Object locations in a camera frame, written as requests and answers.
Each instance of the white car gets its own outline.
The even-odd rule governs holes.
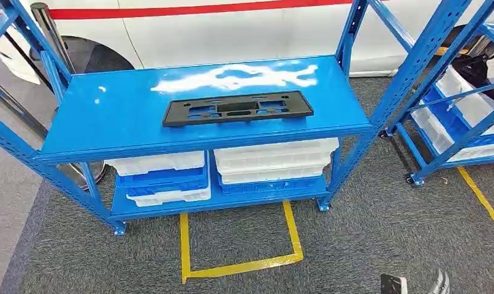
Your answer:
[[[27,8],[32,3],[20,1]],[[333,54],[351,5],[351,0],[43,2],[67,40],[82,41],[77,46],[89,47],[88,55],[94,45],[102,45],[99,48],[108,54],[101,54],[99,63],[114,54],[135,69]],[[385,2],[413,37],[419,36],[439,3]],[[482,3],[473,0],[457,25],[469,22]],[[351,75],[393,75],[406,52],[371,7],[368,10],[352,52]],[[29,51],[15,29],[9,34]],[[39,82],[5,38],[0,40],[0,57],[15,75]]]

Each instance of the white storage bin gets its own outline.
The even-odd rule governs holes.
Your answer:
[[[494,144],[464,148],[451,157],[448,161],[466,160],[487,156],[494,156]]]
[[[474,89],[452,66],[447,68],[446,73],[436,85],[447,97]],[[471,127],[474,127],[494,110],[494,100],[482,93],[467,95],[455,105]],[[485,131],[485,134],[494,134],[494,126]]]
[[[411,116],[419,127],[427,134],[427,137],[431,140],[431,143],[439,154],[443,153],[447,148],[454,144],[451,136],[429,108],[420,108],[412,112]],[[448,162],[487,156],[494,156],[494,144],[464,148],[451,157]]]
[[[325,138],[225,148],[215,150],[215,160],[222,175],[311,165],[324,167],[330,163],[330,153],[338,147],[337,138]]]
[[[211,199],[211,182],[208,179],[208,185],[205,189],[199,190],[189,190],[189,191],[166,191],[166,192],[158,192],[153,195],[143,195],[143,196],[128,196],[126,194],[126,198],[135,201],[135,204],[139,207],[143,206],[154,206],[154,205],[162,205],[165,202],[173,202],[173,201],[200,201],[200,200],[209,200]]]
[[[455,143],[429,108],[424,107],[415,110],[411,113],[411,117],[413,117],[419,127],[426,133],[438,153],[444,152],[449,146]]]
[[[241,184],[262,181],[276,181],[279,179],[307,178],[310,176],[320,176],[323,168],[328,163],[318,163],[314,165],[289,166],[284,168],[247,170],[235,173],[221,173],[223,184]]]
[[[204,165],[204,152],[191,151],[152,156],[129,157],[105,160],[120,176],[142,175],[154,170],[187,170]]]

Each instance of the gray carpet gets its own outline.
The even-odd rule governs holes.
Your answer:
[[[351,81],[369,112],[389,79]],[[178,216],[131,221],[126,236],[116,238],[49,189],[16,288],[19,293],[375,294],[379,275],[390,273],[407,277],[410,293],[426,293],[435,269],[442,268],[452,293],[494,293],[494,223],[455,169],[437,172],[422,187],[407,185],[403,176],[416,168],[410,158],[399,139],[379,139],[331,211],[321,213],[309,200],[293,202],[303,261],[188,279],[186,285],[181,285]],[[468,170],[494,205],[494,165]],[[108,201],[112,173],[100,189]],[[280,204],[190,214],[189,230],[192,270],[292,250]]]

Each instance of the black object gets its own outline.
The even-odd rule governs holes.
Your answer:
[[[481,88],[483,86],[490,85],[490,81],[487,78],[487,55],[479,55],[470,57],[468,55],[462,55],[458,59],[455,59],[452,63],[453,68],[475,88]],[[484,91],[485,95],[494,100],[494,89]]]
[[[406,279],[390,274],[381,274],[381,294],[408,294]]]
[[[313,114],[314,110],[300,91],[208,97],[171,101],[162,125],[179,127]]]

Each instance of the yellow tape marking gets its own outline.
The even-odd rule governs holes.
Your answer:
[[[182,267],[182,284],[186,283],[191,271],[189,259],[189,222],[188,214],[180,214],[180,262]]]
[[[458,167],[458,171],[462,175],[462,178],[467,182],[467,185],[473,190],[473,192],[476,194],[476,197],[478,197],[478,200],[482,203],[482,205],[485,207],[487,212],[489,213],[491,219],[494,221],[494,208],[492,208],[491,204],[487,199],[485,199],[485,196],[483,195],[482,191],[478,188],[476,183],[471,179],[471,176],[469,173],[465,170],[463,167]]]
[[[185,284],[189,277],[222,277],[231,274],[245,273],[248,271],[257,271],[266,268],[274,268],[276,266],[289,265],[291,263],[303,260],[303,250],[299,241],[299,235],[295,225],[294,214],[292,213],[291,204],[288,201],[283,201],[283,211],[289,227],[291,236],[293,254],[283,255],[254,262],[244,262],[237,265],[219,266],[216,268],[201,269],[191,271],[189,262],[189,225],[188,215],[180,214],[180,246],[181,246],[181,261],[182,261],[182,284]]]

